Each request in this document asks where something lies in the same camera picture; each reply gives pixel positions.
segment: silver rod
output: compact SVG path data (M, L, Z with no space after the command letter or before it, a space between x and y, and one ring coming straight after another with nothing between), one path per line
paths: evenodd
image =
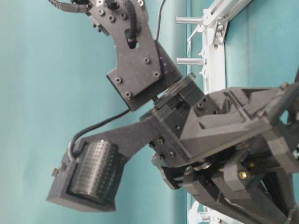
M206 61L202 58L177 58L177 64L205 65Z
M176 22L181 24L204 24L204 19L201 17L176 17Z

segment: hex socket screw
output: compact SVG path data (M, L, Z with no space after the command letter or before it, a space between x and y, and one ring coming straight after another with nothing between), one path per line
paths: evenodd
M217 27L218 30L223 30L223 28L224 28L224 26L222 24L219 24Z
M103 9L100 9L100 10L99 10L99 14L100 14L101 16L104 16L104 15L105 15L105 11L104 11Z
M128 98L128 99L130 99L132 97L132 94L130 92L126 92L125 95L126 95L126 98Z
M116 78L115 78L115 82L116 82L117 84L121 84L121 83L122 83L122 79L119 78L119 77L116 77Z
M125 13L121 13L121 18L122 18L123 20L127 19L127 14L125 14Z
M158 71L154 72L154 77L155 78L160 78L160 76L161 76L160 72L158 72Z
M145 57L143 60L144 60L144 63L146 63L146 64L150 63L150 59L148 57Z
M158 143L159 143L160 145L163 145L164 142L165 142L164 138L159 138L159 139L158 139Z
M112 16L112 15L110 15L110 16L109 16L109 21L110 21L110 22L115 22L115 17Z
M216 37L221 37L222 36L222 33L220 31L216 32Z
M174 157L176 154L175 154L173 151L171 151L171 152L169 152L169 155L170 155L171 157Z
M153 142L150 142L150 143L149 143L149 147L150 147L150 148L154 148L154 147L155 147L155 144L154 144Z

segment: black cable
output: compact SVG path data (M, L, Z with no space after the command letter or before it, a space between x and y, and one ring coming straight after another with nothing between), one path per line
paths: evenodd
M162 17L162 10L166 0L163 0L159 9L159 16L158 16L158 25L157 25L157 33L156 33L156 40L159 40L160 36L160 27L161 27L161 17Z
M126 8L130 20L130 29L127 39L130 48L134 49L137 44L137 15L133 3L130 0L106 0L105 5L111 10L118 9L120 5Z
M90 127L87 127L85 129L83 129L82 131L78 132L77 134L75 134L74 137L71 139L68 147L67 147L67 155L69 157L69 160L70 161L75 161L75 159L76 159L74 157L74 155L73 155L73 150L74 150L74 146L75 146L75 143L76 143L76 141L77 141L78 138L80 138L82 135L86 134L87 132L93 131L93 130L99 128L99 127L104 126L105 124L110 123L111 121L114 121L114 120L116 120L116 119L118 119L118 118L126 115L129 112L130 112L130 110L127 109L126 111L124 111L124 112L122 112L122 113L120 113L120 114L118 114L118 115L116 115L116 116L114 116L112 118L109 118L109 119L104 120L104 121L102 121L102 122L100 122L98 124L95 124L95 125L92 125Z

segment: bolt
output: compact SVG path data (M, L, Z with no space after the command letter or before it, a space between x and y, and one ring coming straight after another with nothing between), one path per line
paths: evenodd
M122 79L119 78L119 77L116 77L116 78L115 78L115 82L116 82L117 84L121 84L121 83L122 83Z
M266 111L259 111L259 112L257 113L257 116L258 116L259 118L263 118L265 115L266 115Z
M239 173L239 176L242 180L246 180L247 179L247 173L245 171L241 171Z
M104 11L103 9L100 9L100 10L99 10L99 14L100 14L101 16L104 16L104 15L105 15L105 11Z
M153 148L153 147L155 147L155 144L151 141L151 142L149 143L149 147L150 147L150 148Z
M122 18L123 20L125 20L125 19L127 18L127 14L125 14L125 13L121 13L121 18Z
M222 36L222 33L220 31L216 32L216 37L221 37Z
M159 143L160 145L163 145L164 142L165 142L164 138L159 138L159 139L158 139L158 143Z
M150 59L148 57L145 57L143 60L144 60L144 63L146 63L146 64L150 63Z
M156 78L160 78L160 76L161 76L161 75L160 75L160 72L158 72L158 71L155 71L155 72L154 72L154 77L156 77Z
M110 21L110 22L115 22L115 17L114 17L114 16L112 16L112 15L111 15L111 16L109 16L109 21Z
M218 30L223 30L224 26L222 24L218 25L217 29Z
M280 88L282 89L282 90L285 90L286 88L288 88L290 86L290 84L288 83L288 82L284 82L284 83L282 83L281 85L280 85Z
M171 157L174 157L176 154L175 154L173 151L171 151L171 152L169 152L169 155L170 155Z
M125 95L126 95L126 98L128 98L128 99L130 99L132 97L132 94L130 92L126 92Z

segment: knurled roller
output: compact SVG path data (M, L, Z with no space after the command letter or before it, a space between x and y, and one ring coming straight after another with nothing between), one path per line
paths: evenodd
M117 145L104 140L90 143L79 157L71 192L115 210L114 197L124 164Z

